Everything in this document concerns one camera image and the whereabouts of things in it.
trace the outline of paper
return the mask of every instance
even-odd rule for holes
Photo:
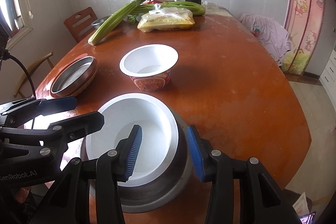
[[[303,193],[299,199],[293,205],[294,210],[296,211],[298,216],[308,215],[309,209],[306,199],[306,193]]]

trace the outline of metal bowl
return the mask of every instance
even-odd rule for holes
[[[95,20],[94,22],[91,23],[91,26],[93,26],[95,29],[98,29],[110,16],[111,15]]]
[[[51,85],[50,94],[53,97],[64,97],[72,94],[92,77],[98,67],[92,56],[80,58],[66,67]]]
[[[124,213],[144,213],[164,206],[184,189],[189,180],[193,164],[185,137],[187,125],[176,112],[173,114],[179,135],[176,154],[170,166],[157,179],[141,186],[118,187]],[[88,160],[85,141],[81,148],[81,158]],[[90,194],[95,197],[95,180],[90,181]]]

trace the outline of pink cloth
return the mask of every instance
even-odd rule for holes
[[[239,21],[259,39],[274,61],[281,66],[286,52],[291,50],[289,33],[269,17],[243,14]]]

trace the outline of yellow food in plastic bag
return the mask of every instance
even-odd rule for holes
[[[163,8],[144,14],[138,24],[142,32],[189,29],[195,24],[193,13],[184,8]]]

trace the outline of chair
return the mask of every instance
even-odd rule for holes
[[[53,52],[47,54],[46,56],[42,57],[41,59],[39,59],[39,60],[35,61],[33,64],[31,64],[27,68],[27,71],[28,71],[29,75],[32,75],[45,60],[47,60],[49,66],[51,68],[53,68],[54,65],[49,59],[51,56],[53,56]],[[14,89],[14,98],[16,98],[18,94],[22,97],[22,99],[26,98],[23,95],[23,93],[20,91],[20,89],[27,80],[28,80],[28,78],[27,78],[26,74],[23,74],[20,78],[20,81],[18,82],[18,84],[16,85],[16,87]]]
[[[95,30],[94,27],[91,27],[91,23],[95,20],[97,20],[95,12],[91,7],[88,7],[67,18],[64,21],[64,25],[76,42],[79,43],[84,37]]]

